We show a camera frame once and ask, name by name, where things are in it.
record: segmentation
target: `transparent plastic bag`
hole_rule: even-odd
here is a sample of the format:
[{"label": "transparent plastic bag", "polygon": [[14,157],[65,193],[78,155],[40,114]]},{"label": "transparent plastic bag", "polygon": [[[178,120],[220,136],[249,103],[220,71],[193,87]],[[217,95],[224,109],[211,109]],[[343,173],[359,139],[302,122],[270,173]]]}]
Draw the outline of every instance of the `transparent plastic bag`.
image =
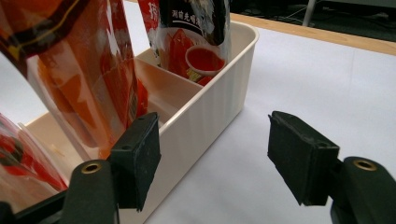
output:
[{"label": "transparent plastic bag", "polygon": [[148,104],[122,1],[0,0],[0,25],[0,50],[83,160],[107,158]]},{"label": "transparent plastic bag", "polygon": [[65,189],[43,148],[0,114],[0,201],[18,212]]}]

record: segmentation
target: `tabletop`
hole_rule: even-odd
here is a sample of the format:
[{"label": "tabletop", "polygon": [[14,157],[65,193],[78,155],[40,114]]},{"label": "tabletop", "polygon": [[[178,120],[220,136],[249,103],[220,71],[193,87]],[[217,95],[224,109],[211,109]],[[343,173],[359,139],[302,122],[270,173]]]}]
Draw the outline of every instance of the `tabletop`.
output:
[{"label": "tabletop", "polygon": [[[149,47],[139,8],[125,2],[134,53]],[[340,146],[339,159],[377,161],[396,176],[396,45],[232,15],[258,27],[245,106],[147,223],[332,223],[326,206],[299,206],[267,157],[270,121],[298,116]],[[27,123],[47,110],[0,60],[0,112]],[[121,223],[133,223],[121,213]]]}]

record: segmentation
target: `snack bag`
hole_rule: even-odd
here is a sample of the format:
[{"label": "snack bag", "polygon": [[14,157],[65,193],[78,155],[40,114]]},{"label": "snack bag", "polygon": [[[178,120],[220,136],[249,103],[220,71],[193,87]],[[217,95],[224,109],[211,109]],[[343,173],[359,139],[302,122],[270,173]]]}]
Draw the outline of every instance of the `snack bag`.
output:
[{"label": "snack bag", "polygon": [[122,0],[0,0],[0,50],[83,160],[107,158],[146,113]]},{"label": "snack bag", "polygon": [[138,0],[157,63],[205,85],[231,54],[228,0]]},{"label": "snack bag", "polygon": [[14,212],[65,190],[61,177],[28,133],[0,114],[0,201]]}]

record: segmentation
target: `black clamp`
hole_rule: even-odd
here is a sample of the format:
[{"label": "black clamp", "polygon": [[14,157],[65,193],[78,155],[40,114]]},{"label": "black clamp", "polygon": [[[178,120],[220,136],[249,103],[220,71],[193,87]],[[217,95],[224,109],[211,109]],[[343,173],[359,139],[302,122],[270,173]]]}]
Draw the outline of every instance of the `black clamp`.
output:
[{"label": "black clamp", "polygon": [[274,111],[268,157],[298,204],[333,199],[332,222],[396,223],[396,182],[379,163],[359,157],[337,159],[340,147],[301,119]]},{"label": "black clamp", "polygon": [[157,113],[132,123],[104,160],[83,162],[68,190],[13,215],[0,203],[0,223],[119,223],[119,208],[143,209],[161,159]]}]

